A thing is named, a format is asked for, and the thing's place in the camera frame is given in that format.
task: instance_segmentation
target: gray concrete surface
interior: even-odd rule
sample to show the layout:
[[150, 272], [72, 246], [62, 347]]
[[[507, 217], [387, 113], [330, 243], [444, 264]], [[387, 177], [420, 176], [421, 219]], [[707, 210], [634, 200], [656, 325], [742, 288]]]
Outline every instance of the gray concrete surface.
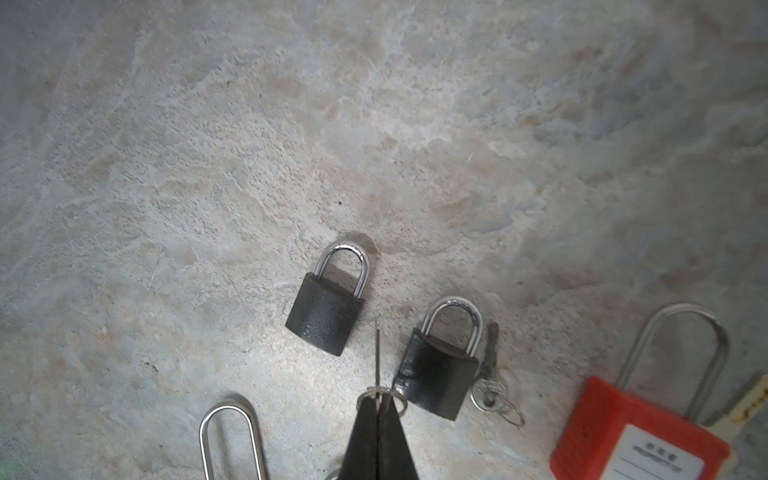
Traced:
[[[750, 0], [3, 2], [0, 478], [202, 478], [233, 393], [271, 478], [324, 478], [375, 325], [391, 379], [448, 293], [528, 424], [410, 409], [424, 479], [552, 478], [584, 378], [674, 300], [730, 330], [712, 412], [768, 369], [766, 60]], [[335, 358], [283, 324], [344, 237], [374, 270]], [[632, 389], [681, 410], [712, 345], [670, 323]], [[227, 415], [219, 478], [252, 478]], [[766, 413], [737, 448], [766, 478]]]

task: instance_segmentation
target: silver shackle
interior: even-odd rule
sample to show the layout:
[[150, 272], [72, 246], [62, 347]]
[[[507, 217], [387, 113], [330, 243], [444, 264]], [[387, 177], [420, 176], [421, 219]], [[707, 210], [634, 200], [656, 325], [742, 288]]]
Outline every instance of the silver shackle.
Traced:
[[424, 315], [424, 323], [422, 324], [422, 333], [429, 335], [432, 330], [432, 324], [435, 322], [435, 317], [440, 310], [447, 306], [460, 306], [472, 316], [472, 335], [467, 342], [467, 348], [464, 350], [468, 356], [475, 356], [475, 352], [480, 345], [480, 339], [482, 337], [482, 314], [480, 309], [472, 302], [464, 298], [463, 296], [446, 296], [435, 302], [427, 310], [427, 314]]
[[353, 294], [355, 298], [360, 298], [362, 289], [366, 288], [366, 283], [368, 283], [368, 269], [371, 261], [368, 258], [368, 253], [357, 243], [342, 240], [327, 246], [326, 249], [323, 250], [323, 254], [320, 255], [320, 260], [317, 261], [315, 275], [323, 276], [323, 272], [326, 271], [326, 266], [328, 265], [328, 260], [330, 260], [331, 255], [339, 250], [349, 250], [360, 258], [360, 276], [357, 278], [357, 286], [355, 287], [355, 292]]
[[696, 389], [694, 398], [690, 401], [685, 415], [683, 415], [689, 422], [696, 423], [701, 415], [701, 411], [710, 399], [712, 390], [717, 384], [717, 379], [720, 378], [720, 374], [723, 372], [725, 362], [728, 360], [728, 351], [730, 349], [728, 332], [722, 325], [720, 325], [715, 316], [702, 306], [693, 303], [673, 303], [654, 313], [645, 325], [643, 325], [640, 335], [635, 339], [632, 350], [630, 350], [629, 356], [627, 357], [627, 361], [624, 363], [624, 367], [621, 368], [619, 380], [616, 382], [616, 388], [619, 390], [627, 388], [629, 378], [632, 376], [632, 373], [637, 366], [637, 361], [648, 346], [650, 339], [653, 338], [656, 328], [660, 325], [661, 320], [678, 313], [696, 313], [701, 316], [710, 324], [715, 332], [715, 337], [717, 338], [715, 354], [712, 357], [712, 360], [710, 360], [707, 371], [704, 373], [704, 378]]
[[200, 423], [200, 451], [203, 454], [203, 470], [205, 470], [205, 480], [214, 480], [214, 465], [210, 460], [210, 447], [208, 446], [208, 423], [210, 419], [222, 410], [234, 410], [245, 417], [248, 422], [248, 432], [250, 433], [250, 444], [253, 446], [253, 460], [256, 462], [257, 480], [266, 480], [264, 470], [264, 460], [261, 456], [261, 442], [259, 441], [259, 430], [256, 423], [256, 417], [245, 405], [233, 400], [227, 400], [214, 405], [203, 417]]

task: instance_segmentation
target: black padlock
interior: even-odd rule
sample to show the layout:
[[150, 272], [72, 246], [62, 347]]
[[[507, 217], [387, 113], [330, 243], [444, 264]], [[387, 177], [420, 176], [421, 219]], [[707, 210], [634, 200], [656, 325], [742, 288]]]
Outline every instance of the black padlock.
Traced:
[[[360, 258], [360, 277], [354, 293], [323, 278], [328, 260], [339, 250], [349, 250]], [[340, 356], [365, 301], [360, 296], [368, 282], [369, 264], [368, 254], [356, 243], [343, 241], [329, 245], [318, 260], [315, 272], [304, 276], [286, 328], [317, 348]]]
[[[435, 316], [447, 306], [460, 306], [472, 316], [472, 335], [465, 349], [429, 335]], [[482, 315], [466, 298], [447, 296], [424, 316], [411, 341], [392, 387], [410, 402], [444, 419], [456, 420], [480, 362], [474, 357], [482, 336]]]

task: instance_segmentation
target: label on padlock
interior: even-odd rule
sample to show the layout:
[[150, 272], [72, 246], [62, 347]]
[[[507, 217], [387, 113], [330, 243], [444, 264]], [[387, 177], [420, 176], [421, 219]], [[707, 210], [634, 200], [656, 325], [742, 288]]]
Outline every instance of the label on padlock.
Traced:
[[696, 480], [703, 468], [703, 459], [627, 424], [600, 480]]

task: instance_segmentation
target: red padlock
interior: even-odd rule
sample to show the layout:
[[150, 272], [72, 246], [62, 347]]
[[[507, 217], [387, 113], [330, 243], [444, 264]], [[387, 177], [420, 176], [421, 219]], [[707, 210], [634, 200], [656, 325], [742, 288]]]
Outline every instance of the red padlock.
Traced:
[[[630, 375], [665, 316], [692, 312], [717, 336], [717, 351], [684, 416], [627, 393]], [[713, 480], [728, 444], [696, 424], [728, 357], [728, 333], [692, 303], [657, 311], [635, 340], [616, 386], [587, 380], [550, 461], [558, 480]]]

